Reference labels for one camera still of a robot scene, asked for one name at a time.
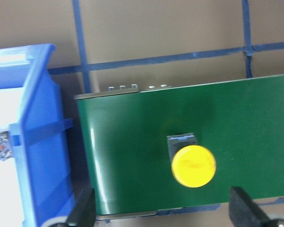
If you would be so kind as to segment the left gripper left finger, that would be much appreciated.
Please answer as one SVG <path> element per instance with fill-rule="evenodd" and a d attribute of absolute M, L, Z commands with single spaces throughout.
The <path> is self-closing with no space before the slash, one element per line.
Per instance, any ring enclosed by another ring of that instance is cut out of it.
<path fill-rule="evenodd" d="M 96 200 L 93 188 L 84 189 L 66 219 L 68 227 L 93 227 L 96 222 Z"/>

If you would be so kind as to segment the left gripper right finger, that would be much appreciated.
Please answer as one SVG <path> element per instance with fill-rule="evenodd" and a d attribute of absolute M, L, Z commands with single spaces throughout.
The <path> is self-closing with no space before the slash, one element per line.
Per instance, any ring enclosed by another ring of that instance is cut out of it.
<path fill-rule="evenodd" d="M 230 188 L 228 208 L 229 218 L 235 227 L 266 227 L 271 221 L 241 187 Z"/>

